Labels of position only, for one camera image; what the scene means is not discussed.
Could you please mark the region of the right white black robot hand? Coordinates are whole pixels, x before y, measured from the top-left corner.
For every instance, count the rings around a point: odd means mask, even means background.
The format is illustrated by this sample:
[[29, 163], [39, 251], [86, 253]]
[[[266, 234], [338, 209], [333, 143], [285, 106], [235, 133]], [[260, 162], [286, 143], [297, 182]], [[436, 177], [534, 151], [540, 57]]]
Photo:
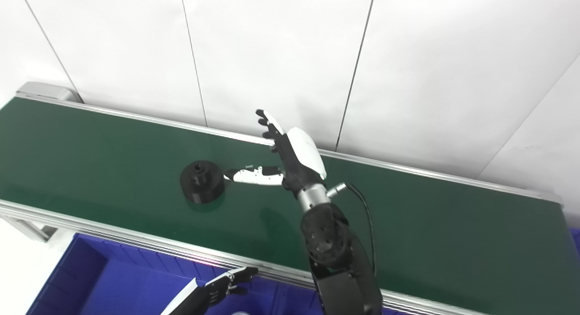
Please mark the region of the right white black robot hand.
[[325, 186], [327, 171], [321, 154], [310, 135], [298, 127], [284, 131], [264, 109], [257, 109], [259, 124], [266, 127], [263, 137], [273, 142], [282, 166], [246, 166], [228, 169], [224, 178], [232, 182], [263, 186], [282, 186], [295, 196], [313, 185]]

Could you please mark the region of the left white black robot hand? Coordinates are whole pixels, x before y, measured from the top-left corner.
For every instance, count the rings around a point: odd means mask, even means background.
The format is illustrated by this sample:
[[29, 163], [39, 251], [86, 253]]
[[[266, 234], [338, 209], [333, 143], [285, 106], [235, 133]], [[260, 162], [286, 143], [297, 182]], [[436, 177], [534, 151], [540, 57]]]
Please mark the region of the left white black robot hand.
[[229, 295], [245, 295], [248, 289], [240, 286], [249, 283], [259, 273], [253, 266], [228, 270], [204, 285], [191, 280], [165, 307], [162, 315], [204, 315]]

